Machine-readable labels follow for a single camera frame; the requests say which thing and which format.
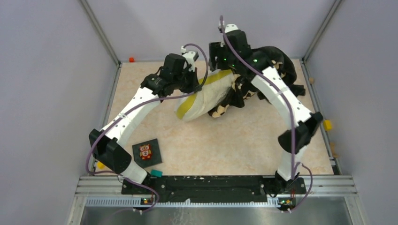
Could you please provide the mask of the white pillow yellow edge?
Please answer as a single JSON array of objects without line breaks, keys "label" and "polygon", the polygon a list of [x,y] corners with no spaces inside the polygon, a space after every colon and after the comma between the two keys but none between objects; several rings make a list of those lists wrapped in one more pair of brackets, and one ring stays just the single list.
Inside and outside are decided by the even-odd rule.
[{"label": "white pillow yellow edge", "polygon": [[194,120],[215,108],[226,97],[237,78],[231,70],[211,72],[202,90],[178,100],[175,115],[182,121]]}]

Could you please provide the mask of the black floral pillowcase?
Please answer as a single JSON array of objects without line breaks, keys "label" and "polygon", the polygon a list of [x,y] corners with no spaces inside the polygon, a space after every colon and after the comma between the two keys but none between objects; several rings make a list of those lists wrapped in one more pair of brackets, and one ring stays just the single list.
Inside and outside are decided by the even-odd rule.
[{"label": "black floral pillowcase", "polygon": [[306,90],[303,85],[295,85],[297,73],[290,58],[280,49],[266,46],[256,49],[256,53],[270,58],[262,73],[255,76],[237,75],[226,97],[208,114],[218,118],[226,113],[228,107],[242,108],[245,100],[257,95],[271,103],[283,118],[293,123],[304,122],[310,118],[310,110],[297,99],[304,96]]}]

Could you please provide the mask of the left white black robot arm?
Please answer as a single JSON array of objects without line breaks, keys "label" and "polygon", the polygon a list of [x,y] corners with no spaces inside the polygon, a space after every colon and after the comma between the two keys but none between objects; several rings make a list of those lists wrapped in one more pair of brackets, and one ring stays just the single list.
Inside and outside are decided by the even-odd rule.
[{"label": "left white black robot arm", "polygon": [[150,189],[148,173],[124,147],[147,114],[162,101],[171,99],[175,90],[187,95],[199,89],[195,67],[198,57],[197,51],[168,54],[163,66],[143,79],[121,112],[106,126],[89,134],[92,156],[115,174],[133,181],[133,188],[140,194]]}]

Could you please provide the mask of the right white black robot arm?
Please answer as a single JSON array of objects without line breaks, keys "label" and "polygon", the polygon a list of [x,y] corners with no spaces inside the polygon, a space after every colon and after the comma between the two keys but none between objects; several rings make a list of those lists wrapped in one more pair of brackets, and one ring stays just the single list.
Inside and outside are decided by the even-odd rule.
[{"label": "right white black robot arm", "polygon": [[294,188],[301,158],[320,127],[323,116],[305,107],[298,96],[302,87],[294,85],[294,65],[279,48],[265,46],[252,49],[246,33],[235,24],[219,25],[220,42],[209,44],[211,70],[228,70],[254,87],[279,113],[287,130],[278,137],[283,149],[276,171],[275,187],[281,193]]}]

